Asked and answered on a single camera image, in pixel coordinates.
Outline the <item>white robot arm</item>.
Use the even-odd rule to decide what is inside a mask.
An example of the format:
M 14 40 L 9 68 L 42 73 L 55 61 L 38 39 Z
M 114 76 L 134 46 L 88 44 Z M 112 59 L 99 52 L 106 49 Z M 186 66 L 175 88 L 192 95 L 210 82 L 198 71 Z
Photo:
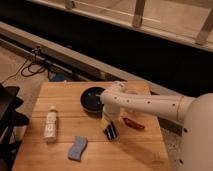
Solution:
M 176 122 L 183 127 L 178 171 L 213 171 L 213 93 L 198 97 L 130 94 L 116 81 L 100 99 L 103 128 L 118 118 L 121 108 Z

